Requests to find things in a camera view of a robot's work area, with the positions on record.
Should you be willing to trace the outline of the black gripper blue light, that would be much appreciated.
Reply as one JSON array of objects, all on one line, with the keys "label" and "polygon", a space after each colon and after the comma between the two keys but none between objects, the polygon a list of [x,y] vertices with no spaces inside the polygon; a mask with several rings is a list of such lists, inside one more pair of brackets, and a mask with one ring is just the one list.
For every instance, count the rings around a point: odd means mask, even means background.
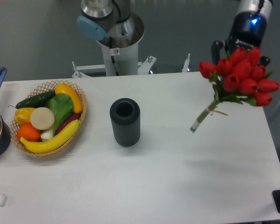
[{"label": "black gripper blue light", "polygon": [[[267,27],[266,18],[261,14],[244,11],[234,18],[230,34],[225,42],[214,41],[211,45],[211,56],[213,64],[217,65],[221,60],[220,52],[225,47],[225,51],[233,53],[236,49],[252,49],[260,47]],[[261,56],[259,65],[266,67],[271,62],[267,56]]]}]

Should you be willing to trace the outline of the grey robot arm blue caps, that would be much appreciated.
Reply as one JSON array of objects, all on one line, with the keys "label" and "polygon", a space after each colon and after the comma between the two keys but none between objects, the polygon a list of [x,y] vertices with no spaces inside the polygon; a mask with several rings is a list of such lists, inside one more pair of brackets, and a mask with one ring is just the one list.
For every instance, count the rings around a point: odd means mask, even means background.
[{"label": "grey robot arm blue caps", "polygon": [[[213,63],[220,60],[220,50],[233,53],[239,47],[260,47],[273,8],[271,0],[242,0],[227,39],[211,46]],[[128,0],[83,0],[80,30],[89,38],[116,48],[136,35],[140,25],[133,18]]]}]

